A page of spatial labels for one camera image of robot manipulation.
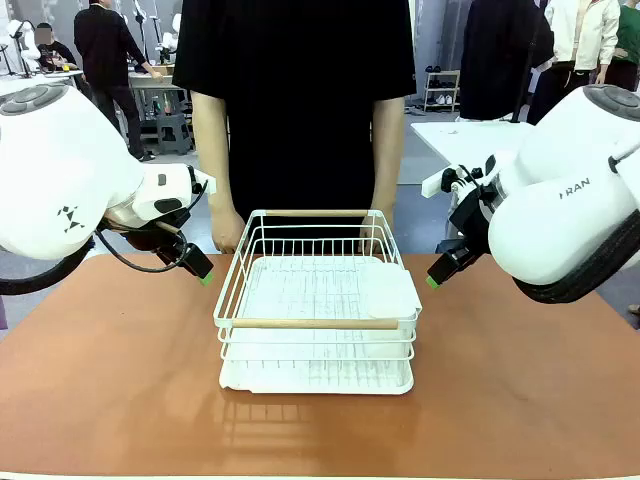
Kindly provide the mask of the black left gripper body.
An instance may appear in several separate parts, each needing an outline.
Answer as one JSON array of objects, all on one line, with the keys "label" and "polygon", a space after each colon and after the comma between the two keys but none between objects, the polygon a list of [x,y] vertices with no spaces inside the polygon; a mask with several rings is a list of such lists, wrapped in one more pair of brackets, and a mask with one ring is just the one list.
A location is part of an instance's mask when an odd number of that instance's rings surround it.
[{"label": "black left gripper body", "polygon": [[181,227],[190,217],[187,209],[179,209],[140,229],[126,232],[124,238],[135,249],[155,254],[166,265],[183,265],[190,247],[186,237],[181,234]]}]

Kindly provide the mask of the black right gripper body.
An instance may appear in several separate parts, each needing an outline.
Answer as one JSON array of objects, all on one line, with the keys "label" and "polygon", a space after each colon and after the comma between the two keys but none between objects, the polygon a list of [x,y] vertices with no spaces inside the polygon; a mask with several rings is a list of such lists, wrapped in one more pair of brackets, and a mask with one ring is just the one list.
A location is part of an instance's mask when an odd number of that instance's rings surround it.
[{"label": "black right gripper body", "polygon": [[481,194],[471,192],[458,201],[449,217],[450,223],[462,234],[463,247],[476,255],[490,253],[489,220],[481,211],[482,206]]}]

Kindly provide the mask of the person's right hand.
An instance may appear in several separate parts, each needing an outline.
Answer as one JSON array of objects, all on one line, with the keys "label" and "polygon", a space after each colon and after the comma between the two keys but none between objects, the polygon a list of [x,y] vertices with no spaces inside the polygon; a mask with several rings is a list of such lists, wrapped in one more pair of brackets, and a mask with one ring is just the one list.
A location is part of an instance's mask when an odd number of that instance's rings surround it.
[{"label": "person's right hand", "polygon": [[212,241],[223,254],[233,254],[239,245],[245,228],[245,221],[233,207],[211,210]]}]

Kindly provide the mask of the person's left hand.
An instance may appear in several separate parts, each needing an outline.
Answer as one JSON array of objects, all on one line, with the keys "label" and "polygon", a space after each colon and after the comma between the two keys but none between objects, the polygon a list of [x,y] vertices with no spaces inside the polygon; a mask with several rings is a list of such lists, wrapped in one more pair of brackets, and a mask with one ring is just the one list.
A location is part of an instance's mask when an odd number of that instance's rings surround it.
[{"label": "person's left hand", "polygon": [[360,228],[358,250],[364,255],[393,250],[393,214],[389,207],[371,207]]}]

